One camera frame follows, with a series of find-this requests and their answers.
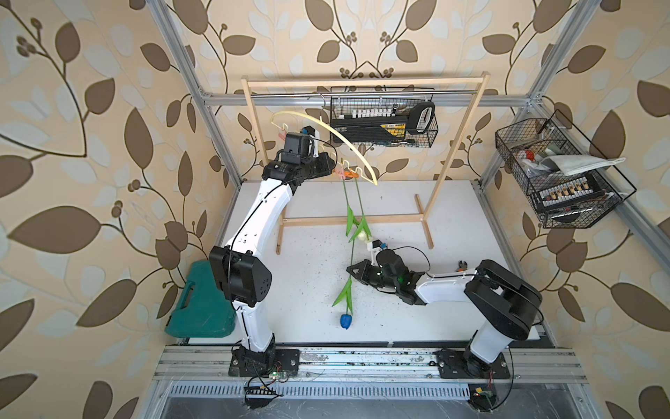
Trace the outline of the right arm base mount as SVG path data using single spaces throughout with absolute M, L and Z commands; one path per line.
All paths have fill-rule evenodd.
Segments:
M 471 354 L 468 348 L 442 348 L 434 355 L 441 379 L 507 380 L 512 377 L 509 363 L 502 354 L 490 364 Z

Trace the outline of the blue tulip flower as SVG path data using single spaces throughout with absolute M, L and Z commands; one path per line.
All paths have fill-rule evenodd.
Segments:
M 352 304 L 352 275 L 349 275 L 347 282 L 340 291 L 338 297 L 334 300 L 332 307 L 345 304 L 345 312 L 340 316 L 340 327 L 348 330 L 352 326 L 353 304 Z

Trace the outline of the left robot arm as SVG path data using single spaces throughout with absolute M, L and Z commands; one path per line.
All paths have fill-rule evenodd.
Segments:
M 319 143 L 313 127 L 289 132 L 276 158 L 263 168 L 255 201 L 241 226 L 232 239 L 209 253 L 216 287 L 231 302 L 243 328 L 244 354 L 258 362 L 267 361 L 275 344 L 263 306 L 272 282 L 263 249 L 298 187 L 335 169 L 335 160 L 319 151 Z

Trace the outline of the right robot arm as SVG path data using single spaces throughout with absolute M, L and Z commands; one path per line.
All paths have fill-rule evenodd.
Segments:
M 474 269 L 448 274 L 409 270 L 394 249 L 376 247 L 374 260 L 347 267 L 350 280 L 398 297 L 410 306 L 471 303 L 485 322 L 464 351 L 465 361 L 492 365 L 514 340 L 527 340 L 543 317 L 543 297 L 529 283 L 491 259 Z

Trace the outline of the white tulip flower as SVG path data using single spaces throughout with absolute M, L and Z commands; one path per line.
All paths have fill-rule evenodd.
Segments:
M 356 229 L 359 226 L 359 222 L 357 221 L 356 216 L 353 213 L 352 206 L 350 204 L 348 192 L 347 192 L 347 185 L 345 184 L 345 179 L 342 179 L 342 184 L 343 184 L 343 190 L 344 190 L 344 197 L 345 197 L 345 205 L 347 206 L 347 220 L 345 220 L 345 235 L 347 237 L 351 237 L 351 234 L 353 232 L 356 232 Z
M 357 190 L 357 196 L 359 199 L 359 207 L 361 209 L 361 215 L 356 216 L 357 221 L 359 222 L 359 226 L 356 229 L 356 232 L 353 232 L 351 234 L 351 237 L 349 237 L 349 241 L 353 242 L 355 239 L 359 239 L 365 243 L 371 242 L 373 240 L 373 234 L 370 230 L 366 215 L 363 210 L 363 205 L 362 205 L 362 198 L 359 190 L 359 183 L 358 181 L 355 181 L 355 186 Z

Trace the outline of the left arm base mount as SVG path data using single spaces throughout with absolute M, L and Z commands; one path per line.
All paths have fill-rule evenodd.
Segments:
M 270 345 L 263 353 L 253 352 L 243 346 L 232 350 L 228 375 L 231 377 L 269 377 L 278 373 L 280 380 L 298 375 L 300 351 Z

